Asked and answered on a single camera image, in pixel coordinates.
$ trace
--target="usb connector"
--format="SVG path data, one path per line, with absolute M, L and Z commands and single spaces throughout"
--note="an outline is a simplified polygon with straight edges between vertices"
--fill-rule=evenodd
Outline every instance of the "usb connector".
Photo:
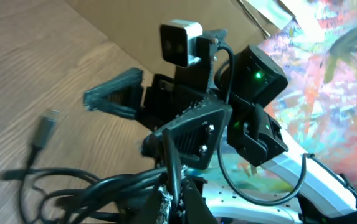
M 46 147 L 49 139 L 55 132 L 58 115 L 58 111 L 50 110 L 40 117 L 37 130 L 31 141 L 32 147 L 36 149 L 43 149 Z

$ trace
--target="cardboard box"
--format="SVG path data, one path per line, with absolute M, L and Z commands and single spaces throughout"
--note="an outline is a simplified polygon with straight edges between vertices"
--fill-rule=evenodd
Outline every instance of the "cardboard box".
M 260 30 L 248 19 L 236 0 L 66 0 L 66 2 L 153 73 L 170 76 L 174 74 L 174 65 L 165 62 L 162 58 L 159 37 L 160 24 L 171 19 L 199 22 L 203 30 L 227 29 L 226 42 L 235 53 L 242 51 L 249 44 L 263 41 Z M 248 8 L 270 34 L 278 31 L 253 7 L 248 5 Z M 216 56 L 218 61 L 215 63 L 215 69 L 227 59 L 225 52 L 219 52 Z

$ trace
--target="cable bundle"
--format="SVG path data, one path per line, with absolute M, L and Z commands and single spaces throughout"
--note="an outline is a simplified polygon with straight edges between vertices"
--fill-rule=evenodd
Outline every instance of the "cable bundle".
M 20 180 L 18 204 L 19 213 L 24 224 L 34 223 L 38 220 L 50 224 L 73 224 L 80 223 L 87 217 L 118 223 L 121 218 L 119 213 L 97 212 L 97 210 L 112 202 L 122 202 L 131 198 L 148 195 L 160 174 L 166 171 L 167 169 L 162 167 L 139 174 L 121 174 L 100 179 L 89 172 L 70 168 L 19 169 L 6 171 L 2 174 L 1 178 L 3 180 Z M 31 189 L 43 196 L 37 208 L 37 215 L 33 221 L 29 221 L 23 202 L 24 186 L 30 175 L 33 175 L 33 178 L 30 180 Z M 52 175 L 76 177 L 88 182 L 90 185 L 86 189 L 57 190 L 47 194 L 45 190 L 36 186 L 36 182 Z M 54 198 L 58 198 L 55 204 L 62 207 L 65 213 L 62 218 L 49 220 L 44 216 L 43 210 L 45 204 Z M 73 214 L 77 214 L 77 216 L 73 220 L 70 220 Z

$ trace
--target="white camera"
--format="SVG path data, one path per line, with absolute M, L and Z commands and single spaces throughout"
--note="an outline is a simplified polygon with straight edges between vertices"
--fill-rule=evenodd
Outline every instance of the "white camera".
M 160 26 L 163 59 L 180 67 L 189 67 L 201 59 L 196 56 L 196 37 L 203 34 L 198 22 L 175 19 Z

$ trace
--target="green led light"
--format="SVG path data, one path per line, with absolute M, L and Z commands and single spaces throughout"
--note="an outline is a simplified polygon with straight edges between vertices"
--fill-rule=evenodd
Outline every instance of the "green led light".
M 263 75 L 261 74 L 261 72 L 257 72 L 257 73 L 255 74 L 255 78 L 260 79 L 261 77 L 263 77 Z
M 239 121 L 234 124 L 234 128 L 239 128 Z

